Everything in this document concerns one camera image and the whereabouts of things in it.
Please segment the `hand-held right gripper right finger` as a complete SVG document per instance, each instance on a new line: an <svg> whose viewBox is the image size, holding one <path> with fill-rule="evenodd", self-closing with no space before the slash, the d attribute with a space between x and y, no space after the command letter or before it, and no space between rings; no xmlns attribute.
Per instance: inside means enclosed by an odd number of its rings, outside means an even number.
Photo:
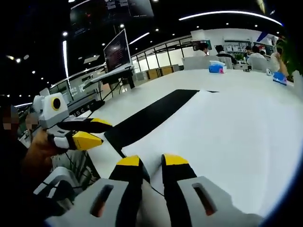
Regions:
<svg viewBox="0 0 303 227"><path fill-rule="evenodd" d="M236 208L231 196L197 176L181 156L161 156L164 198L173 227L257 227L263 218Z"/></svg>

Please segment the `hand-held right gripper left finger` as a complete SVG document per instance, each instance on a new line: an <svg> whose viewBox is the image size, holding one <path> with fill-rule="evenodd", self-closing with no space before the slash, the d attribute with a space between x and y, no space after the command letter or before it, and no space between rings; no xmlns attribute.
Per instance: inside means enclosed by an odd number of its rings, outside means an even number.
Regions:
<svg viewBox="0 0 303 227"><path fill-rule="evenodd" d="M109 178L101 178L79 194L73 207L45 220L46 227L134 227L146 176L137 155L117 162Z"/></svg>

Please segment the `person's left hand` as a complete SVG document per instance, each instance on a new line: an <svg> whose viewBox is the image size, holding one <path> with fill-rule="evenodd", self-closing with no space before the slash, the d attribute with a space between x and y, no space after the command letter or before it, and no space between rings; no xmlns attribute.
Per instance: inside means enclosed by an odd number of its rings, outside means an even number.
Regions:
<svg viewBox="0 0 303 227"><path fill-rule="evenodd" d="M36 133L28 150L35 156L43 157L52 157L67 152L67 149L59 148L50 141L49 134L43 129Z"/></svg>

